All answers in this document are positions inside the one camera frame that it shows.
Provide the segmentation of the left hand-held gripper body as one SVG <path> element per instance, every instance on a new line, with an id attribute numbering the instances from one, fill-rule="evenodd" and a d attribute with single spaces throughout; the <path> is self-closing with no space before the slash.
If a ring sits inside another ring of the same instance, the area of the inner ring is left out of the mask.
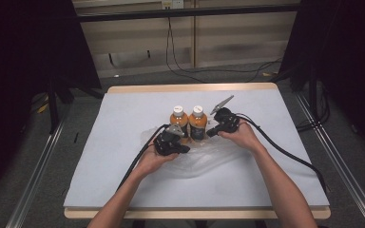
<path id="1" fill-rule="evenodd" d="M 155 138 L 153 144 L 160 155 L 168 156 L 172 153 L 180 153 L 178 147 L 181 145 L 180 138 L 183 136 L 182 129 L 177 124 L 169 124 Z"/>

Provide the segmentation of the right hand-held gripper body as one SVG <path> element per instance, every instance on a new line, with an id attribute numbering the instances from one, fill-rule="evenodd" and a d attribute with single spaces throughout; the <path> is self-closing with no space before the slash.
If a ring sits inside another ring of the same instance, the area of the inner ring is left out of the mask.
<path id="1" fill-rule="evenodd" d="M 225 105 L 233 98 L 234 96 L 231 95 L 227 99 L 216 104 L 211 112 L 211 115 L 214 116 L 214 120 L 218 124 L 222 125 L 221 131 L 228 133 L 235 132 L 238 129 L 240 123 L 240 118 L 225 107 Z"/>

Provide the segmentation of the orange juice bottle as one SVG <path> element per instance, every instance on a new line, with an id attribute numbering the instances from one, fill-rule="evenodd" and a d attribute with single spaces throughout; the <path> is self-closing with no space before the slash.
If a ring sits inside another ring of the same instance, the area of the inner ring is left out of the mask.
<path id="1" fill-rule="evenodd" d="M 177 124 L 182 129 L 182 133 L 184 134 L 184 136 L 181 137 L 181 142 L 187 143 L 189 138 L 187 131 L 188 116 L 184 112 L 183 107 L 181 105 L 176 105 L 173 107 L 173 112 L 170 115 L 169 120 L 172 124 Z"/>
<path id="2" fill-rule="evenodd" d="M 205 138 L 207 125 L 207 116 L 203 112 L 200 105 L 193 107 L 192 113 L 189 116 L 190 136 L 194 141 L 201 141 Z"/>

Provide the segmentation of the clear plastic bag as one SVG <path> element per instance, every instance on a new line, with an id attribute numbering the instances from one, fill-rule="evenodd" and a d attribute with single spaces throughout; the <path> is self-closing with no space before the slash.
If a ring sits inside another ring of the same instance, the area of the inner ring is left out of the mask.
<path id="1" fill-rule="evenodd" d="M 167 125 L 145 132 L 148 139 L 143 144 L 138 162 L 145 150 L 151 145 L 154 146 L 155 138 L 164 131 Z M 166 162 L 155 172 L 160 172 L 169 178 L 193 179 L 240 156 L 239 148 L 233 142 L 218 136 L 205 139 L 204 142 L 193 143 L 182 143 L 180 139 L 180 144 L 189 146 L 189 152 L 186 154 L 178 153 L 179 156 L 175 160 Z"/>

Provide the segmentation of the person's right hand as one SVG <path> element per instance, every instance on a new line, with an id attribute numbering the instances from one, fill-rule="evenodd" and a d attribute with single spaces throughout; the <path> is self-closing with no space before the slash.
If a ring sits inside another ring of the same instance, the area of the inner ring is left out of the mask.
<path id="1" fill-rule="evenodd" d="M 233 133 L 219 131 L 218 135 L 232 141 L 241 148 L 248 149 L 253 153 L 259 153 L 265 147 L 257 138 L 252 127 L 244 120 L 240 120 L 238 129 Z"/>

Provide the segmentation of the person's left hand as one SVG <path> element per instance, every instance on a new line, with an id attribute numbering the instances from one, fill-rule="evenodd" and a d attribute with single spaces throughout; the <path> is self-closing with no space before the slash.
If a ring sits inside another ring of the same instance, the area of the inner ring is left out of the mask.
<path id="1" fill-rule="evenodd" d="M 157 171 L 166 162 L 171 162 L 179 156 L 178 153 L 172 153 L 168 156 L 160 155 L 153 145 L 149 146 L 139 159 L 139 162 L 133 173 L 141 178 Z"/>

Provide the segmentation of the black horizontal bar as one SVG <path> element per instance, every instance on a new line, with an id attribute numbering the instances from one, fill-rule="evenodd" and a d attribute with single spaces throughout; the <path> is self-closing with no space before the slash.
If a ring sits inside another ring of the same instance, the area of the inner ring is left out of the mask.
<path id="1" fill-rule="evenodd" d="M 173 9 L 173 10 L 157 9 L 157 10 L 132 11 L 132 12 L 78 14 L 75 17 L 75 19 L 78 22 L 86 23 L 86 22 L 191 17 L 191 16 L 292 12 L 292 11 L 298 11 L 299 8 L 300 8 L 300 3 L 258 5 L 258 6 L 245 6 L 245 7 L 222 7 L 222 8 Z"/>

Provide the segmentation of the black metal stand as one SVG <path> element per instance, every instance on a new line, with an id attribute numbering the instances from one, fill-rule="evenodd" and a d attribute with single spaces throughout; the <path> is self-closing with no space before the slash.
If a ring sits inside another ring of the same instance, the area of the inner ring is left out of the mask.
<path id="1" fill-rule="evenodd" d="M 48 106 L 50 116 L 50 134 L 53 134 L 59 124 L 59 116 L 56 102 L 55 81 L 52 77 L 48 79 Z"/>

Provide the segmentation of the dark curtain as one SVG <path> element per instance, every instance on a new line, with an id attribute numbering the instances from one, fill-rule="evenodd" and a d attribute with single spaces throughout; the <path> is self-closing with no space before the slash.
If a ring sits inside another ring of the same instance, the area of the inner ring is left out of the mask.
<path id="1" fill-rule="evenodd" d="M 365 136 L 365 0 L 300 0 L 279 74 L 315 75 Z"/>
<path id="2" fill-rule="evenodd" d="M 72 0 L 0 0 L 0 179 L 35 95 L 100 86 Z"/>

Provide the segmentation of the metal floor rail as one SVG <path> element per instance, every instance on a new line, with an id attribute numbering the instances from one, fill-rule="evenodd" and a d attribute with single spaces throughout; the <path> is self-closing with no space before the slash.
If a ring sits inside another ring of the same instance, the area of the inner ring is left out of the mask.
<path id="1" fill-rule="evenodd" d="M 323 125 L 318 122 L 317 118 L 312 114 L 311 106 L 304 95 L 296 92 L 295 96 L 308 122 L 314 126 L 313 130 L 324 147 L 324 150 L 334 165 L 337 173 L 340 175 L 342 182 L 346 186 L 348 192 L 352 196 L 355 204 L 365 219 L 365 191 L 361 188 L 346 162 L 342 159 L 338 149 Z"/>
<path id="2" fill-rule="evenodd" d="M 33 200 L 36 196 L 38 187 L 44 176 L 44 173 L 48 167 L 50 157 L 55 149 L 55 146 L 63 131 L 65 121 L 62 120 L 58 123 L 53 132 L 49 135 L 44 150 L 37 162 L 29 182 L 23 191 L 21 198 L 18 200 L 10 219 L 6 225 L 6 228 L 22 228 L 26 216 L 29 212 Z"/>

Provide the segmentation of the white wall outlet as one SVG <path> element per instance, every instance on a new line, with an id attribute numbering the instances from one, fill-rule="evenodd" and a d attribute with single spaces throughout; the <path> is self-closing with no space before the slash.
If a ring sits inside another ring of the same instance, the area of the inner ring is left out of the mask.
<path id="1" fill-rule="evenodd" d="M 183 0 L 162 0 L 163 10 L 179 10 L 184 8 Z"/>

